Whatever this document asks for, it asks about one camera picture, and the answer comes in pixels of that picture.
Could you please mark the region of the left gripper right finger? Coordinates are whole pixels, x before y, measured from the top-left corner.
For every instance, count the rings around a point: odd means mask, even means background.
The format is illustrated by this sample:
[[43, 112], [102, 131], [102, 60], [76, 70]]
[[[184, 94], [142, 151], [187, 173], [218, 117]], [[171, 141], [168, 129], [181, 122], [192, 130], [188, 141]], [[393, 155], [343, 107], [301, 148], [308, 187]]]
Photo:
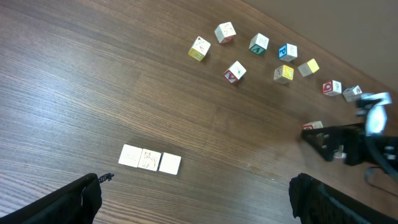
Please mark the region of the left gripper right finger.
[[289, 182], [292, 213], [302, 224], [397, 224], [389, 217], [327, 184], [301, 173]]

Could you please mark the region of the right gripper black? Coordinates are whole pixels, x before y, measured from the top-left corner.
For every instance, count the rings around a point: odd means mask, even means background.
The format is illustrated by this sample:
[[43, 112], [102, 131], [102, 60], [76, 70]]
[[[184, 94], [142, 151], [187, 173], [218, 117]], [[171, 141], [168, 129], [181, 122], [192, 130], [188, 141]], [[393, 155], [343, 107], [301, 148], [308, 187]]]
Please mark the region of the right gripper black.
[[367, 136], [364, 123], [303, 129], [301, 138], [328, 162], [343, 146], [345, 164], [356, 166], [368, 162], [387, 174], [397, 174], [397, 136]]

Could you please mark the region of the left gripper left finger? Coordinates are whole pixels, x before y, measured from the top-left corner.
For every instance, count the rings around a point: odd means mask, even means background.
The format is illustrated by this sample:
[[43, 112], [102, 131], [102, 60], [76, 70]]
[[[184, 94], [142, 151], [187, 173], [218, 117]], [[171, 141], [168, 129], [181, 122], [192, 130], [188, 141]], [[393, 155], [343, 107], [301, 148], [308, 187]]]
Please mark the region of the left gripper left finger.
[[92, 223], [101, 206], [99, 178], [90, 173], [2, 217], [1, 223]]

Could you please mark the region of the block with number eight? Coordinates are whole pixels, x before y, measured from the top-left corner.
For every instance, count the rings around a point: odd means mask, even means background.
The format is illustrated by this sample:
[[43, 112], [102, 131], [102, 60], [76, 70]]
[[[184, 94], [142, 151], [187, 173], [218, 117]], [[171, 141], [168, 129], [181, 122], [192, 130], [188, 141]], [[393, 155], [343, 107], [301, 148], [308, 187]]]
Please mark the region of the block with number eight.
[[302, 129], [320, 129], [323, 128], [323, 123], [321, 121], [312, 121], [302, 126]]

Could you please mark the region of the block red side top row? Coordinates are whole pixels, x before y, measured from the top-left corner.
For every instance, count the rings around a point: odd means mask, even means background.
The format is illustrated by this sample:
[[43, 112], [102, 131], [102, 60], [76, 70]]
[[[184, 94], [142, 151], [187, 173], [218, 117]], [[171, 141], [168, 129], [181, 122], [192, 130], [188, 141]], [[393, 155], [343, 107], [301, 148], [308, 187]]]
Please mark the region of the block red side top row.
[[342, 93], [342, 85], [339, 81], [330, 80], [323, 84], [322, 93], [328, 96], [335, 96]]

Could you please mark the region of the block with J and A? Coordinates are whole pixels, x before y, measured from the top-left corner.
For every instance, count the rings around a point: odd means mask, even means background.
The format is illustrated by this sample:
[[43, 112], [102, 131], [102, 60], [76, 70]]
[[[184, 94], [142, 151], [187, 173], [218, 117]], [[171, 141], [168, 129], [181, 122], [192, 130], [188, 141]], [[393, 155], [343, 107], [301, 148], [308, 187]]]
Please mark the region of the block with J and A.
[[130, 167], [138, 167], [141, 154], [142, 148], [125, 144], [122, 148], [118, 163]]

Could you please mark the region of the block with dog drawing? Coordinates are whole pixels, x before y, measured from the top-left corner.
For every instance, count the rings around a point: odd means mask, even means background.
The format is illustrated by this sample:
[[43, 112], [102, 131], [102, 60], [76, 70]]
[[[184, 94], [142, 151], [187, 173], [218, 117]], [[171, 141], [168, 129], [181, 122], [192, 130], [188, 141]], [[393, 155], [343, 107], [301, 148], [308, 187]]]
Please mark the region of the block with dog drawing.
[[143, 149], [138, 168], [157, 171], [162, 154], [160, 152]]

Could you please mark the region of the block with seven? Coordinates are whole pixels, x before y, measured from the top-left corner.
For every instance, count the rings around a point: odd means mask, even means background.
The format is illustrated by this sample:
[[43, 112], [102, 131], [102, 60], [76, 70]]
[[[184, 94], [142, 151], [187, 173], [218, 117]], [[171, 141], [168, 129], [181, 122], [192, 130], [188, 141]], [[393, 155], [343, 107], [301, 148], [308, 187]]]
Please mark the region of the block with seven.
[[164, 152], [159, 164], [159, 171], [167, 174], [177, 175], [180, 167], [181, 157]]

